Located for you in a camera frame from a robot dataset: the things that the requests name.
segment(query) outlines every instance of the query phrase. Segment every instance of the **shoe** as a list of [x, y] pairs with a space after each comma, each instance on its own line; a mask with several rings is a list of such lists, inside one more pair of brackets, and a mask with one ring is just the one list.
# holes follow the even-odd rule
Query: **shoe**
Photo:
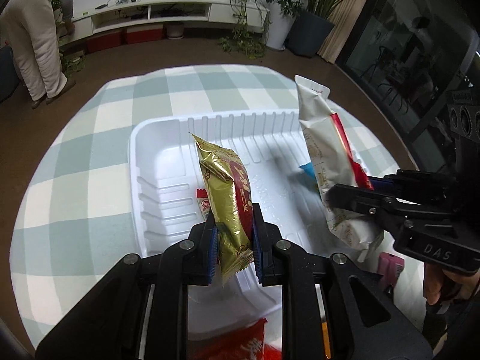
[[57, 100], [57, 98], [59, 98], [61, 95], [64, 95], [66, 92], [68, 92], [70, 89], [72, 89], [75, 86], [76, 83], [77, 83], [77, 81], [75, 81], [74, 79], [67, 79], [67, 82], [66, 82], [65, 86], [63, 87], [63, 89], [60, 91], [60, 93], [58, 95], [56, 95], [55, 97], [48, 98], [46, 100], [46, 103], [51, 104], [52, 102]]
[[45, 93], [42, 97], [40, 97], [38, 100], [35, 100], [32, 104], [32, 109], [38, 108], [40, 103], [44, 101], [47, 98], [47, 94]]

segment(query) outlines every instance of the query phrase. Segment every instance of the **metal bolt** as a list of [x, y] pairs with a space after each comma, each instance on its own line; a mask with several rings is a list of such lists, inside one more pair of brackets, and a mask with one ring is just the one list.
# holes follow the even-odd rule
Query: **metal bolt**
[[182, 242], [180, 242], [180, 249], [183, 249], [184, 251], [189, 251], [190, 249], [193, 249], [195, 246], [195, 242], [193, 242], [191, 239], [184, 239]]
[[138, 254], [130, 253], [123, 257], [123, 262], [128, 266], [132, 266], [138, 261]]
[[292, 246], [291, 243], [289, 243], [286, 239], [281, 239], [277, 241], [277, 248], [280, 250], [286, 251], [287, 249], [290, 249], [290, 246]]
[[333, 261], [335, 261], [339, 265], [343, 265], [347, 261], [347, 256], [343, 253], [335, 253], [332, 257]]

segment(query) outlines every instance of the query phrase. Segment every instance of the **gold snack package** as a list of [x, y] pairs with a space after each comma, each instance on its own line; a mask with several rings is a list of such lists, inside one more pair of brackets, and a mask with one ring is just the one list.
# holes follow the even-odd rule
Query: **gold snack package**
[[193, 136], [210, 207], [219, 232], [218, 260], [223, 282], [253, 261], [254, 211], [247, 171], [233, 150]]

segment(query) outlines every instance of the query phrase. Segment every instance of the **white snack package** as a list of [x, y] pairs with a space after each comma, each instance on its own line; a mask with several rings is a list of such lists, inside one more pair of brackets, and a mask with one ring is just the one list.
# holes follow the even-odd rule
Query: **white snack package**
[[347, 136], [338, 115], [327, 105], [330, 89], [301, 76], [295, 76], [303, 137], [315, 171], [325, 206], [328, 229], [352, 249], [361, 251], [363, 262], [383, 240], [383, 230], [365, 215], [329, 207], [326, 193], [335, 184], [371, 188], [368, 176], [353, 161]]

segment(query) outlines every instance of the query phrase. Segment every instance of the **person's hand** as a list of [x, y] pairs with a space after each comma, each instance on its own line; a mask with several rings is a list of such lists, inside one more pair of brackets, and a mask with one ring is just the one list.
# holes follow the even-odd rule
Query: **person's hand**
[[445, 277], [462, 284], [462, 289], [458, 297], [463, 299], [470, 297], [480, 278], [480, 271], [473, 276], [462, 276], [444, 271], [437, 265], [428, 263], [423, 264], [423, 270], [423, 296], [427, 299], [429, 305], [434, 305], [438, 302], [438, 299], [440, 299], [440, 290], [442, 289]]
[[72, 35], [75, 32], [75, 24], [73, 24], [71, 20], [65, 21], [65, 28], [67, 29], [68, 35]]

